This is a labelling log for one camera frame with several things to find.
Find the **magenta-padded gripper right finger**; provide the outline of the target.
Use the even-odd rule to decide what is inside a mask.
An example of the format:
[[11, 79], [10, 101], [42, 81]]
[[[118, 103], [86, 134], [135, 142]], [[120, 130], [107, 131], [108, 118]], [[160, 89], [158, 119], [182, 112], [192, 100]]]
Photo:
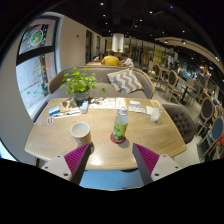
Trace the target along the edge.
[[181, 170], [181, 167], [167, 154], [158, 155], [139, 144], [133, 144], [132, 153], [145, 185]]

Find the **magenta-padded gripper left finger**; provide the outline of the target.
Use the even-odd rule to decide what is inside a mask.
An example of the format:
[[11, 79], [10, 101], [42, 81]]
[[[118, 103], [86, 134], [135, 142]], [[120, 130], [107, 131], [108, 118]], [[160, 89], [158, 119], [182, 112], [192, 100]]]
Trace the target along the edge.
[[57, 154], [42, 169], [79, 185], [91, 154], [91, 145], [86, 144], [66, 155]]

